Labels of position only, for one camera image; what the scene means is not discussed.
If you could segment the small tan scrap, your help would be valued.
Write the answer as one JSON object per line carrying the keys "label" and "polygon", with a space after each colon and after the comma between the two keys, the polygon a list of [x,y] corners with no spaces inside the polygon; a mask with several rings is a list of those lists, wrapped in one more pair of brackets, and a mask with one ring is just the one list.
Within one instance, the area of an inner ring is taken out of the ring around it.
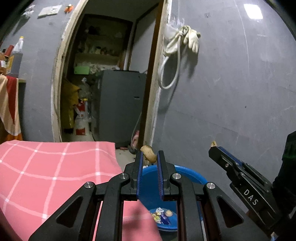
{"label": "small tan scrap", "polygon": [[211,142],[211,147],[217,147],[217,142],[216,141],[212,141]]}

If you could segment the trash pile in basin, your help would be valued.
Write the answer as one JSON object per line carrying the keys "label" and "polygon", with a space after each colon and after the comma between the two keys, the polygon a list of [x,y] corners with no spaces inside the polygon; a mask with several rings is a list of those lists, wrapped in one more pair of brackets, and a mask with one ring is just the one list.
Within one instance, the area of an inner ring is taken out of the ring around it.
{"label": "trash pile in basin", "polygon": [[170,209],[158,207],[155,211],[151,212],[151,215],[157,224],[171,225],[170,218],[173,217],[174,213]]}

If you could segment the blue plastic basin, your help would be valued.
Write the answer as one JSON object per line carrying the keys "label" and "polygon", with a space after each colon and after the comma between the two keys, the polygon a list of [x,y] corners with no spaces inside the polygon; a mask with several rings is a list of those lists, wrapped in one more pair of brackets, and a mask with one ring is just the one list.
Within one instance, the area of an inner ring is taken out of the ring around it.
{"label": "blue plastic basin", "polygon": [[[192,182],[198,184],[206,184],[207,180],[199,173],[183,166],[175,166],[177,173],[186,176]],[[178,229],[177,221],[177,202],[162,201],[159,195],[158,172],[157,166],[149,166],[142,171],[142,186],[139,194],[140,202],[145,206],[150,213],[154,213],[157,208],[162,208],[164,211],[170,210],[173,216],[169,218],[170,224],[164,225],[157,223],[159,230],[164,232],[176,232]]]}

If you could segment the red white rice sack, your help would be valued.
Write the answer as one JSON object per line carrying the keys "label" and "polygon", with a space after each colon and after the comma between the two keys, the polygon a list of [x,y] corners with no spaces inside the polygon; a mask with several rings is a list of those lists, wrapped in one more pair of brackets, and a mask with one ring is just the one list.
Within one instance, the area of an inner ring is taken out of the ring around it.
{"label": "red white rice sack", "polygon": [[90,114],[88,111],[88,99],[81,99],[80,102],[73,106],[76,115],[74,121],[74,134],[76,136],[90,135]]}

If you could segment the grey refrigerator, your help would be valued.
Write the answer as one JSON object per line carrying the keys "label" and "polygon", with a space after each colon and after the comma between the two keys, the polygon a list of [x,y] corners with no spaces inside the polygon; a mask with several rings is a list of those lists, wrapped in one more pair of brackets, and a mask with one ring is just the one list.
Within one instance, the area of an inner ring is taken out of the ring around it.
{"label": "grey refrigerator", "polygon": [[142,112],[147,75],[136,71],[103,70],[92,89],[91,133],[95,141],[130,144]]}

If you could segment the pink checked tablecloth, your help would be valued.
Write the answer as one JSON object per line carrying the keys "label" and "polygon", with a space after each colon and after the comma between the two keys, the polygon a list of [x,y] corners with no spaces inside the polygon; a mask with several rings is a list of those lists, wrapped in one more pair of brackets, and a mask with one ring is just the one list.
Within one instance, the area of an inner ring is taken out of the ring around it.
{"label": "pink checked tablecloth", "polygon": [[1,240],[28,240],[84,183],[121,172],[112,142],[1,144]]}

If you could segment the yellow bag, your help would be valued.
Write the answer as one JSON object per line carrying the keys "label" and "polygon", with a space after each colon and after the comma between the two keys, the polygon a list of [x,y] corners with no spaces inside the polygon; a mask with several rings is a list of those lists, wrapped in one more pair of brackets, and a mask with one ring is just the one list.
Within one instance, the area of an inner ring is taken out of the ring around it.
{"label": "yellow bag", "polygon": [[74,106],[79,104],[81,88],[64,79],[61,85],[61,127],[74,128]]}

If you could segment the green box on fridge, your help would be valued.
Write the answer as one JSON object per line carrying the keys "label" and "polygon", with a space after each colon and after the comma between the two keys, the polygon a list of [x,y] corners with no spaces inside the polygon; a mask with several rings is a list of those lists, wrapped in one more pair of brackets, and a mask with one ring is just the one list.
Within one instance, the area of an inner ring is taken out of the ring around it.
{"label": "green box on fridge", "polygon": [[77,75],[88,75],[90,72],[89,66],[75,66],[74,67],[74,74]]}

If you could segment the white work gloves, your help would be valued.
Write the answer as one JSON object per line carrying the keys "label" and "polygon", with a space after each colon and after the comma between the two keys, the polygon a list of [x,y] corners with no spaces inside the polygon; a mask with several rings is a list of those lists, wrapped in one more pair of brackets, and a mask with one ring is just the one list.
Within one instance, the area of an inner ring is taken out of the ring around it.
{"label": "white work gloves", "polygon": [[164,55],[175,54],[181,44],[187,45],[195,54],[199,52],[199,38],[201,33],[193,30],[190,26],[184,25],[179,29],[168,26],[165,30],[165,40],[167,45],[164,49]]}

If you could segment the red beige striped cloth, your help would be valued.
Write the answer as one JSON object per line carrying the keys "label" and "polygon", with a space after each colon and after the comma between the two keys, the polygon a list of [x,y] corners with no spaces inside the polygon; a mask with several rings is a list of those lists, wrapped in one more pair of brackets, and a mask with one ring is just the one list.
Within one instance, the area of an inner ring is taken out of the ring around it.
{"label": "red beige striped cloth", "polygon": [[6,141],[23,140],[18,94],[18,78],[1,75],[1,144]]}

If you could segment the grey box on counter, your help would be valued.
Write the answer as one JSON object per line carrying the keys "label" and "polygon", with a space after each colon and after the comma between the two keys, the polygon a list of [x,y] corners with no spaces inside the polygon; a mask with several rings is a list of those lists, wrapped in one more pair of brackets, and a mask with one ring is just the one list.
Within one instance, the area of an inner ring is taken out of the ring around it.
{"label": "grey box on counter", "polygon": [[6,66],[6,74],[11,77],[18,78],[23,53],[14,53],[8,58]]}

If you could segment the white plastic bottle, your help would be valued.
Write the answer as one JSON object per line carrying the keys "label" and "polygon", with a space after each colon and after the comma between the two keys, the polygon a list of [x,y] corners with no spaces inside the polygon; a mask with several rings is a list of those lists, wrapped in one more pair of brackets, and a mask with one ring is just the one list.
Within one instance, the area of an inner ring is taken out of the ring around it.
{"label": "white plastic bottle", "polygon": [[14,46],[13,50],[12,50],[12,54],[15,53],[22,53],[23,51],[23,42],[24,42],[24,37],[20,36],[18,42],[16,43],[16,45]]}

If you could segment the white wall switch plate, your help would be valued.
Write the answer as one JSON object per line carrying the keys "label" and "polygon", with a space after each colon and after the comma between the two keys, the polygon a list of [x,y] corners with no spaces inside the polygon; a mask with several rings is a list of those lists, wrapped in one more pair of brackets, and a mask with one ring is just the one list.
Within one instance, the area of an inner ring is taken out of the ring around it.
{"label": "white wall switch plate", "polygon": [[38,14],[38,18],[43,18],[43,17],[51,16],[51,15],[57,15],[58,12],[60,11],[61,7],[62,7],[62,5],[45,7]]}

